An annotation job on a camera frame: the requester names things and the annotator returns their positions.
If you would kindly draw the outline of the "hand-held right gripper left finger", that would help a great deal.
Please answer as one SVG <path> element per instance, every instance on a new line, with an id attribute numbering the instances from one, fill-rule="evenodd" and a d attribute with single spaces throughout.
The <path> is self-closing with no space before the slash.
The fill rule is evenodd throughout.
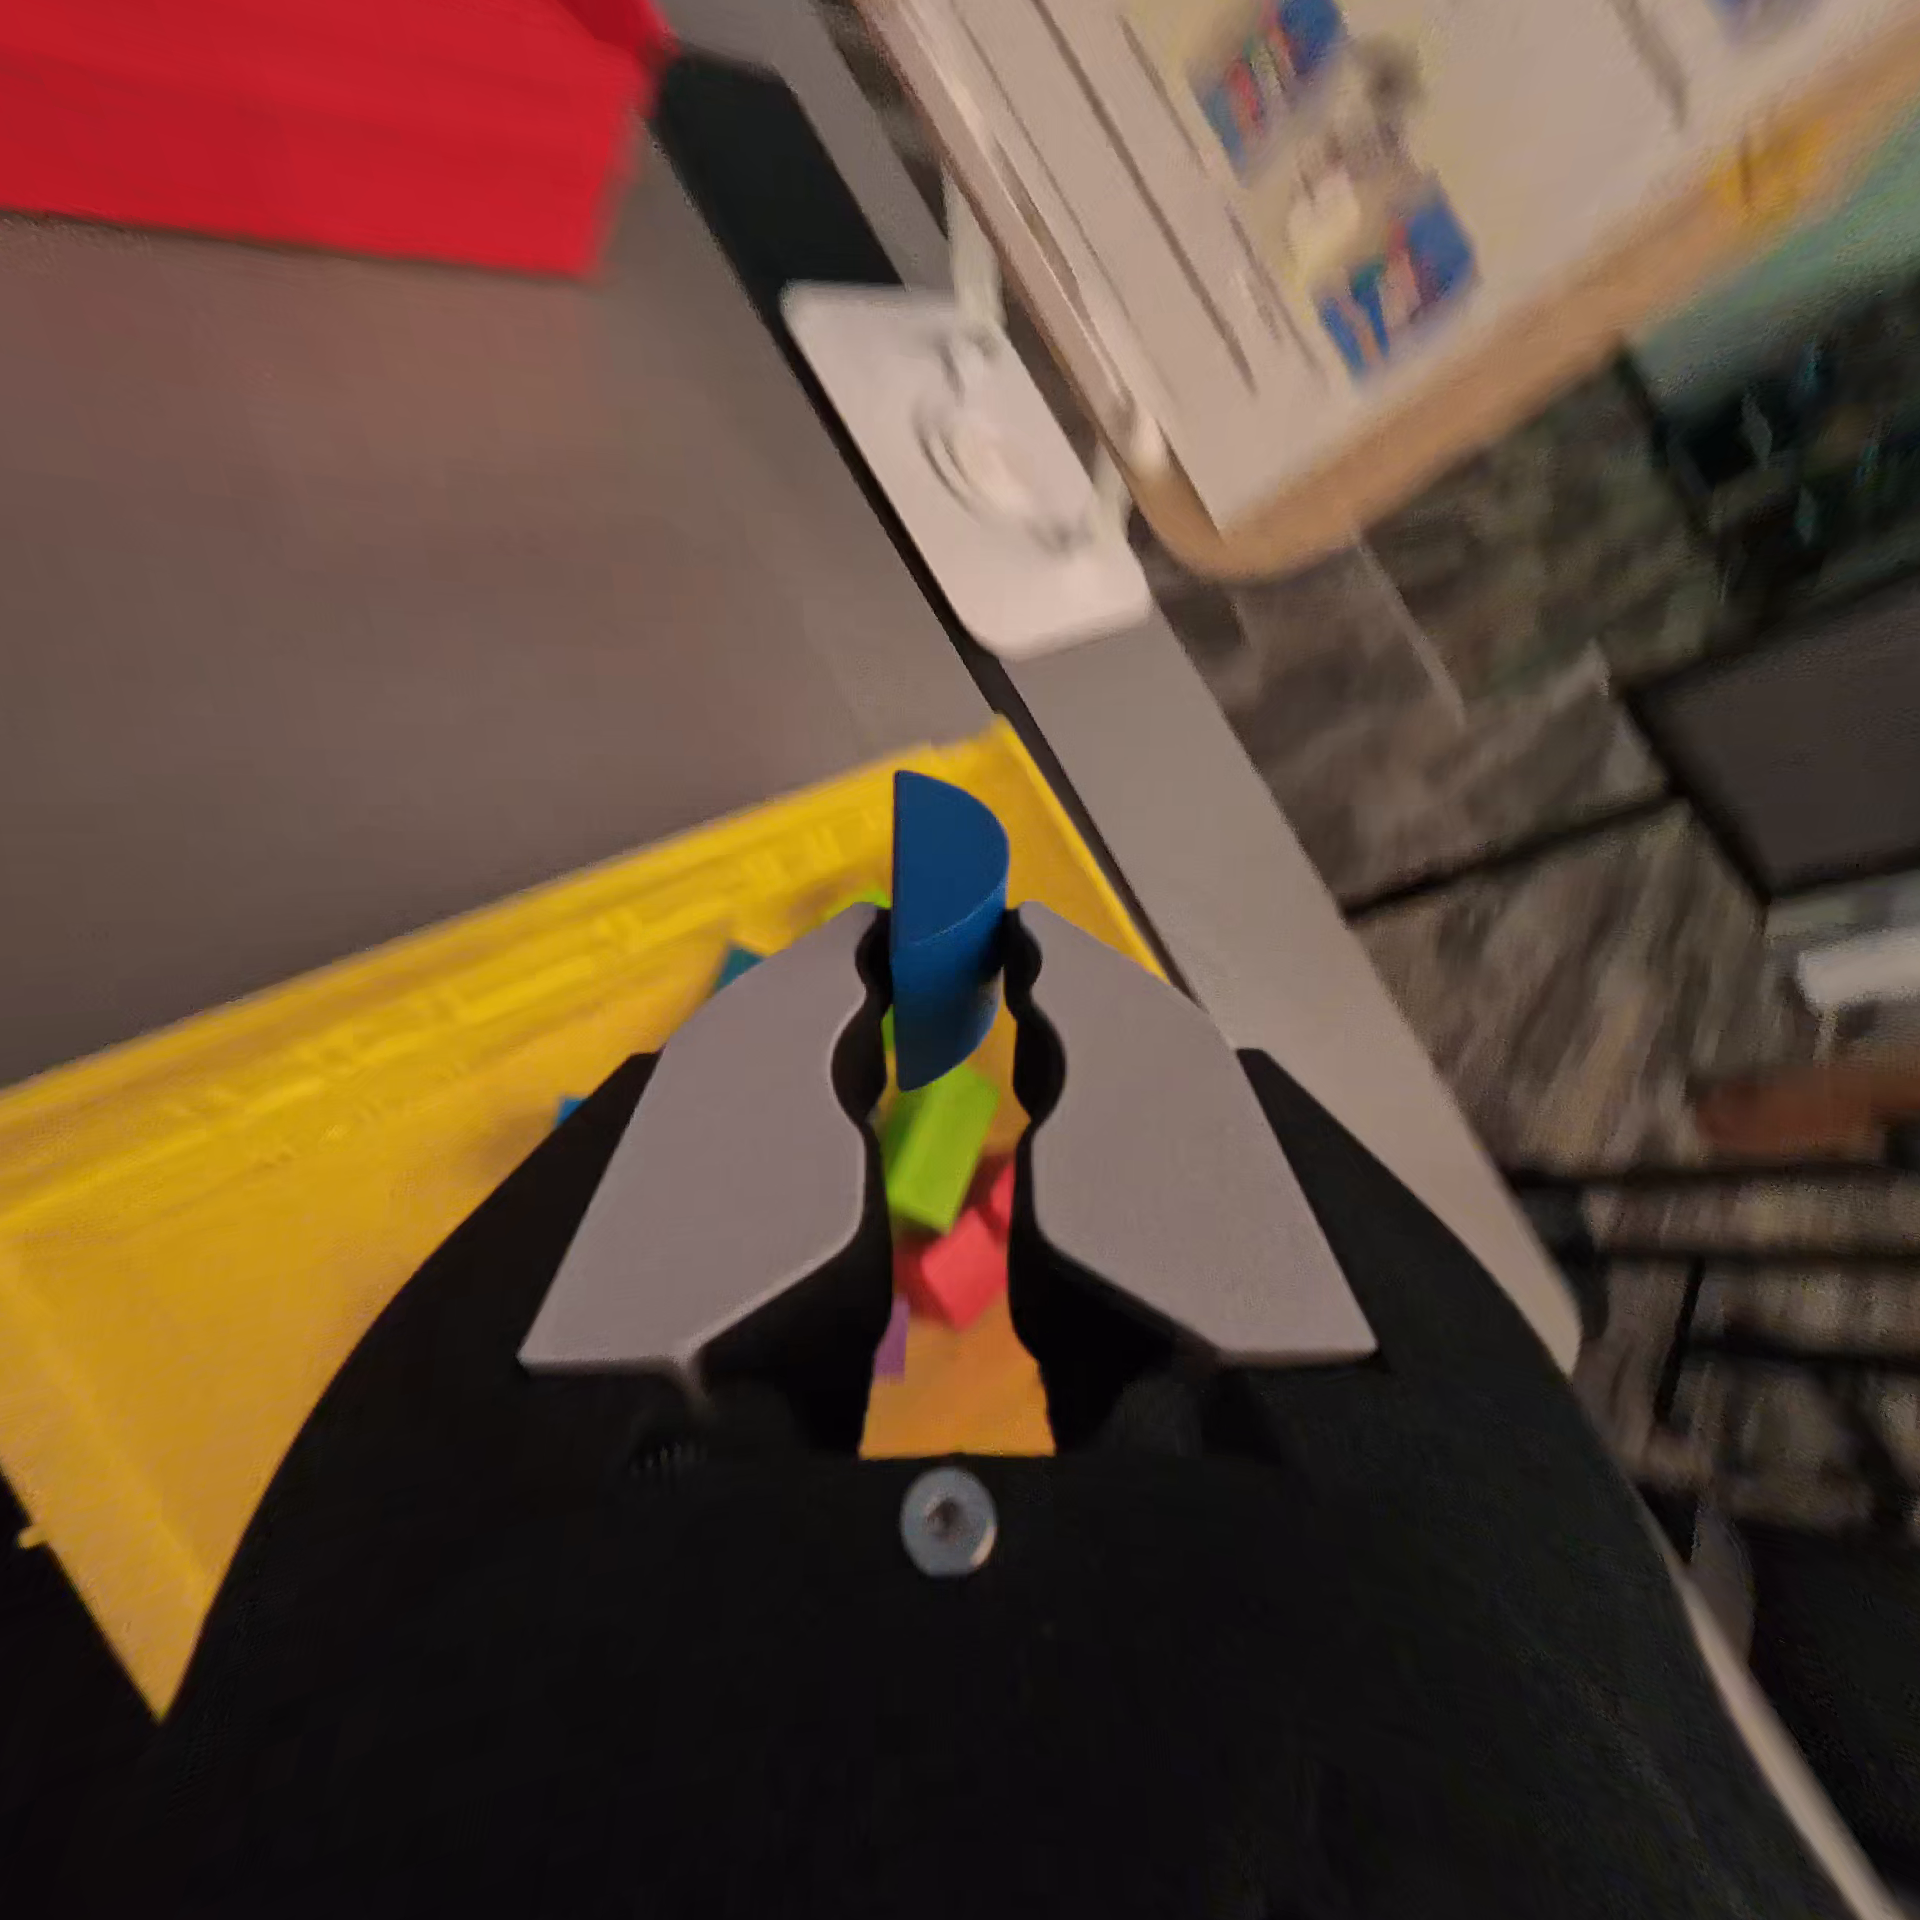
<path id="1" fill-rule="evenodd" d="M 520 1336 L 532 1374 L 702 1376 L 755 1313 L 882 1229 L 882 916 L 846 903 L 655 1059 Z"/>

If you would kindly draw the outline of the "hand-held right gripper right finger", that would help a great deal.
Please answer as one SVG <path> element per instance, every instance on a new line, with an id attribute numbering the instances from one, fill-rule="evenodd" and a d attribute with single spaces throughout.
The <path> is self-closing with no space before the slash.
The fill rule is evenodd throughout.
<path id="1" fill-rule="evenodd" d="M 1380 1354 L 1250 1074 L 1180 985 L 1019 903 L 1007 1011 L 1041 1255 L 1225 1361 Z"/>

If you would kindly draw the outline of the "yellow plastic bin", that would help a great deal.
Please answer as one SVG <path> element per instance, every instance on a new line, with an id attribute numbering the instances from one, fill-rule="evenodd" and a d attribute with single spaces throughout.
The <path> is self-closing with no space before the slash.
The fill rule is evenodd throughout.
<path id="1" fill-rule="evenodd" d="M 4 1088 L 4 1481 L 150 1714 L 374 1319 L 732 944 L 780 947 L 888 884 L 896 770 L 975 793 L 1013 897 L 1157 974 L 998 719 Z"/>

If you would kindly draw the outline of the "blue half-cylinder block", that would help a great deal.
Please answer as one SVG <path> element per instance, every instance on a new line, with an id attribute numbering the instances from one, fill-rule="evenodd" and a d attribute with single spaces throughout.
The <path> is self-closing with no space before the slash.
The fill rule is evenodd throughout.
<path id="1" fill-rule="evenodd" d="M 998 1024 L 1013 837 L 964 784 L 900 770 L 888 879 L 896 1067 L 918 1091 Z"/>

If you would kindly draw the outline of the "red plastic bin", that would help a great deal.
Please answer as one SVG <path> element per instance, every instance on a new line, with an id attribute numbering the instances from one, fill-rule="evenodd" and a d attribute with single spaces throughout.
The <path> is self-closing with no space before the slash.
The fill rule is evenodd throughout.
<path id="1" fill-rule="evenodd" d="M 592 278 L 672 59 L 641 0 L 4 0 L 0 206 Z"/>

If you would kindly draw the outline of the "green wooden block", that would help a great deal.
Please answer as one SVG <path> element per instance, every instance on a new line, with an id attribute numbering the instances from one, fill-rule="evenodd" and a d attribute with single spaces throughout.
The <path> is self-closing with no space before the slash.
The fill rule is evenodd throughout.
<path id="1" fill-rule="evenodd" d="M 882 1199 L 896 1224 L 947 1234 L 975 1182 L 998 1130 L 998 1081 L 962 1063 L 882 1112 Z"/>

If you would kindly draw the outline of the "red wooden block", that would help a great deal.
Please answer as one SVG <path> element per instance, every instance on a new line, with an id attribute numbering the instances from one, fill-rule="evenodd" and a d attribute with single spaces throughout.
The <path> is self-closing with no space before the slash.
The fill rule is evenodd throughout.
<path id="1" fill-rule="evenodd" d="M 1013 1265 L 1013 1215 L 1014 1215 L 1014 1157 L 998 1157 L 953 1224 L 922 1239 L 906 1271 L 911 1309 L 941 1326 L 972 1326 L 1007 1290 Z"/>

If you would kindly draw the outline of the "white metal stand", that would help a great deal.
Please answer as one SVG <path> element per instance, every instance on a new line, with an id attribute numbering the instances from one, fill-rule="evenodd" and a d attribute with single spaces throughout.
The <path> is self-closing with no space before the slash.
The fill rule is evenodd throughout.
<path id="1" fill-rule="evenodd" d="M 1150 617 L 1131 496 L 953 298 L 792 283 L 780 319 L 962 628 L 1041 656 Z"/>

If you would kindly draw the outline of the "instruction sheet on wooden board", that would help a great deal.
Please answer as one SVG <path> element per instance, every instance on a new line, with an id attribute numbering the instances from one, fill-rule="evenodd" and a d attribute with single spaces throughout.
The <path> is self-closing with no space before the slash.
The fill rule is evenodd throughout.
<path id="1" fill-rule="evenodd" d="M 1000 263 L 1041 329 L 1058 368 L 1079 390 L 1100 436 L 1119 455 L 1156 535 L 1195 572 L 1220 581 L 1289 572 L 1348 547 L 1380 518 L 1408 504 L 1467 455 L 1531 420 L 1584 370 L 1602 368 L 1627 336 L 1682 312 L 1735 271 L 1780 222 L 1848 188 L 1872 159 L 1880 139 L 1915 107 L 1920 16 L 1901 16 L 1880 38 L 1840 58 L 1840 68 L 1801 90 L 1762 107 L 1712 163 L 1702 163 L 1682 198 L 1656 207 L 1650 222 L 1616 239 L 1587 271 L 1551 298 L 1528 303 L 1471 359 L 1436 368 L 1420 393 L 1404 393 L 1363 436 L 1282 486 L 1266 504 L 1217 522 L 1207 518 L 1190 477 L 1162 449 L 1157 409 L 1124 359 L 1124 329 L 1100 319 L 1073 290 L 1050 239 L 1019 215 L 1014 194 L 989 174 L 988 145 L 964 139 L 962 151 L 913 104 L 947 174 L 982 215 Z"/>

